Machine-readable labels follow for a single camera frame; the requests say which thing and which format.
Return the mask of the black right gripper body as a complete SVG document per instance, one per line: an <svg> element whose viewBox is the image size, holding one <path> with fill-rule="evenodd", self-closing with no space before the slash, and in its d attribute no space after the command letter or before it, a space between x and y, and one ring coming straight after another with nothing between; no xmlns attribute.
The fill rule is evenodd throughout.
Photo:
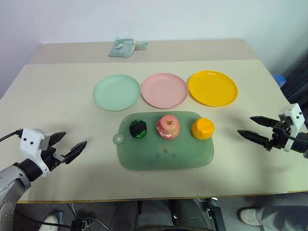
<svg viewBox="0 0 308 231"><path fill-rule="evenodd" d="M290 134L288 133L290 128L287 125L285 121L270 120L269 127L272 128L273 134L271 139L265 144L267 151L270 151L273 147L277 149L285 147L290 138Z"/></svg>

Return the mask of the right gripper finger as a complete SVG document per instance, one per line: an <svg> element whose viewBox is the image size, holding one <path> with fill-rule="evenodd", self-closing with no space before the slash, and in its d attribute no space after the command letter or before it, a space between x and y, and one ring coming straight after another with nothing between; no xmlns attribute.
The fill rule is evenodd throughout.
<svg viewBox="0 0 308 231"><path fill-rule="evenodd" d="M250 119L264 127L275 127L278 123L280 123L280 121L278 120L274 120L264 116L251 116Z"/></svg>
<svg viewBox="0 0 308 231"><path fill-rule="evenodd" d="M259 135L258 133L249 131L249 130L237 130L237 132L245 139L252 141L254 143L260 144L262 146L265 146L269 139L266 137L263 137Z"/></svg>

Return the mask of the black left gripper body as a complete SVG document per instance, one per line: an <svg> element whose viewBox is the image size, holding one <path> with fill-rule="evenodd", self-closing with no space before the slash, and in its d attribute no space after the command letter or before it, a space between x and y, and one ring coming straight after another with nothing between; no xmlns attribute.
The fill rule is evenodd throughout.
<svg viewBox="0 0 308 231"><path fill-rule="evenodd" d="M51 172L61 163L64 163L64 156L57 154L56 149L53 146L49 146L50 135L46 135L41 141L40 149L40 167L42 172Z"/></svg>

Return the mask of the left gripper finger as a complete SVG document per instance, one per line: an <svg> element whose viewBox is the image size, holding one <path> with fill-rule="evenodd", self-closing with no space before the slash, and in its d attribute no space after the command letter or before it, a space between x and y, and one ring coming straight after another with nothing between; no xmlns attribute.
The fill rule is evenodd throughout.
<svg viewBox="0 0 308 231"><path fill-rule="evenodd" d="M82 151L86 147L87 143L88 143L87 141L83 141L83 142L75 145L70 150L70 152L67 155L64 156L64 158L65 158L64 163L70 164L75 158L77 158L82 153Z"/></svg>
<svg viewBox="0 0 308 231"><path fill-rule="evenodd" d="M49 139L49 146L54 146L56 143L58 143L64 136L66 135L66 132L56 132L50 136Z"/></svg>

